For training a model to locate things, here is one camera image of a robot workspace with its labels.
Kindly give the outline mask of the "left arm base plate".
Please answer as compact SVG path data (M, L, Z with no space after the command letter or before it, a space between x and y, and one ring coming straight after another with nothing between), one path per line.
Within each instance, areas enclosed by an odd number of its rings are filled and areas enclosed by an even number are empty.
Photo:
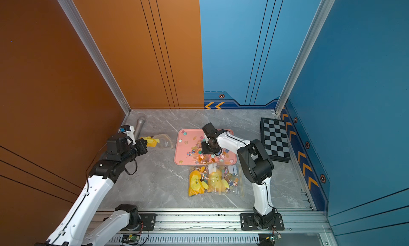
M130 222L125 227L127 231L153 231L156 223L157 214L141 213L138 215L131 215Z

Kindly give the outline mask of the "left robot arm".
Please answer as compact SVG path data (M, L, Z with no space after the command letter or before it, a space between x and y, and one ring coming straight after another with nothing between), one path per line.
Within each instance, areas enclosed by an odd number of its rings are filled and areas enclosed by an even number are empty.
M102 200L117 182L121 173L128 174L126 165L146 154L147 141L134 140L117 133L107 140L107 150L94 164L81 194L60 225L43 243L45 246L104 246L122 229L141 229L137 206L121 204L102 224L90 233L87 229Z

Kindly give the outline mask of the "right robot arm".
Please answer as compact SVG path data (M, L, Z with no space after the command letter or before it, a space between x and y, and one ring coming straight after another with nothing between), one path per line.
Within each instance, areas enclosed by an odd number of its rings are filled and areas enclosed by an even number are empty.
M271 176L273 162L262 143L255 139L244 140L227 130L218 130L212 123L202 128L205 140L202 142L204 154L221 155L223 149L237 155L246 179L252 183L254 193L255 224L262 230L272 228L278 214L271 200Z

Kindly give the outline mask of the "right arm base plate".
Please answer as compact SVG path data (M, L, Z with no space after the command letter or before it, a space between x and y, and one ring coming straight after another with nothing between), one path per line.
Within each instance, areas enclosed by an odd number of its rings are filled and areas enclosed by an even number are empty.
M240 225L243 231L284 231L284 221L279 213L261 216L255 213L240 214Z

